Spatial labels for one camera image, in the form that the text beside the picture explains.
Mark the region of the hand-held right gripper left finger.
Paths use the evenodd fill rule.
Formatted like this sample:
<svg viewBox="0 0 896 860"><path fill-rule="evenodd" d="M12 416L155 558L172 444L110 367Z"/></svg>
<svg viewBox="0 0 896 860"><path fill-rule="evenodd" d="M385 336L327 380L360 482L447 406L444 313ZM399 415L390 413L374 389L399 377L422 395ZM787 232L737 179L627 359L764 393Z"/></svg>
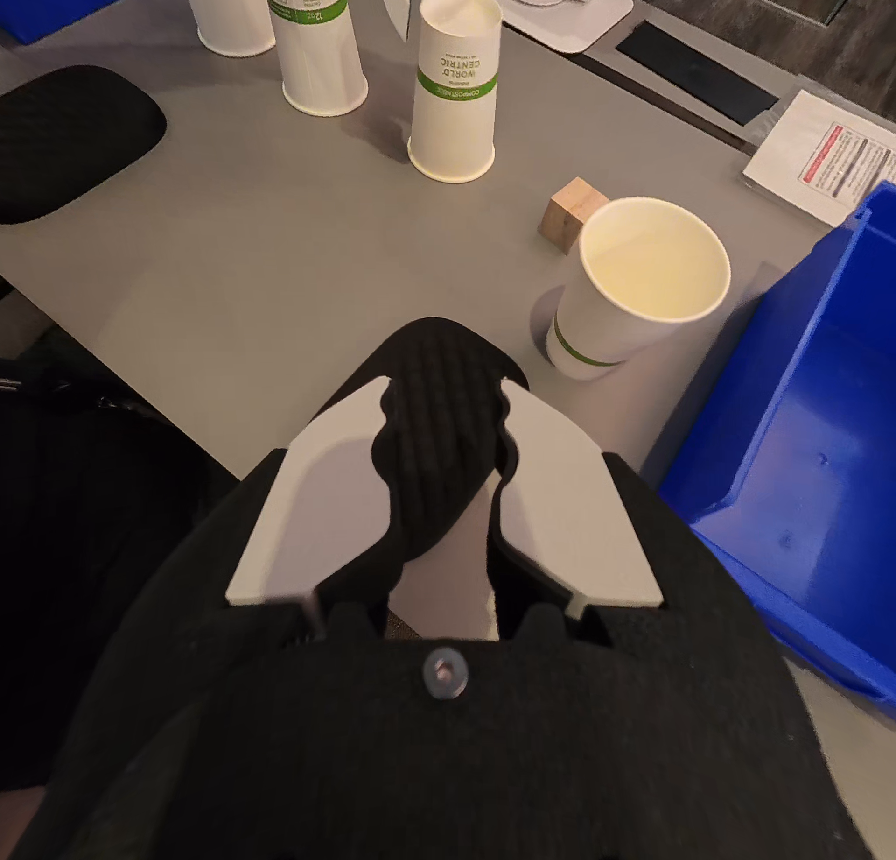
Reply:
<svg viewBox="0 0 896 860"><path fill-rule="evenodd" d="M404 566L393 393L376 377L290 442L226 589L230 606L297 606L321 638L336 604L388 599Z"/></svg>

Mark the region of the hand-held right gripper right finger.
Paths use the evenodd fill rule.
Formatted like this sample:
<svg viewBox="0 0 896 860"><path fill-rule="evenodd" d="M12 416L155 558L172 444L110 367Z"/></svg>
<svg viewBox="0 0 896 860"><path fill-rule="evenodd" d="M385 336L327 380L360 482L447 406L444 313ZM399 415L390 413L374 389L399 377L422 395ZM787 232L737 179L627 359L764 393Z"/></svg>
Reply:
<svg viewBox="0 0 896 860"><path fill-rule="evenodd" d="M590 607L660 608L664 596L599 445L515 381L500 381L505 462L495 548L567 620Z"/></svg>

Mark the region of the wooden cube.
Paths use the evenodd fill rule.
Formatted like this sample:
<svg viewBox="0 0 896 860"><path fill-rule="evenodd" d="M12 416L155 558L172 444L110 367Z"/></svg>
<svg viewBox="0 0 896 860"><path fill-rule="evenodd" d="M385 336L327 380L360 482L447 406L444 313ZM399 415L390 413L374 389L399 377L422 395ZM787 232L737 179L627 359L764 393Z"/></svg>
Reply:
<svg viewBox="0 0 896 860"><path fill-rule="evenodd" d="M554 248L568 255L581 230L609 198L581 177L575 177L548 201L538 232Z"/></svg>

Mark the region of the paper sheet in plastic sleeve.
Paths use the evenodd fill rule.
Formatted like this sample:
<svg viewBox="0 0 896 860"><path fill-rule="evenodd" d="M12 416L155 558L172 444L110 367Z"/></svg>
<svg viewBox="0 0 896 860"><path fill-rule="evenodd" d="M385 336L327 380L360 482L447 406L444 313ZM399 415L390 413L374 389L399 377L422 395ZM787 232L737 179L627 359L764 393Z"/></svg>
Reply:
<svg viewBox="0 0 896 860"><path fill-rule="evenodd" d="M895 134L801 89L743 171L745 181L826 226L895 183Z"/></svg>

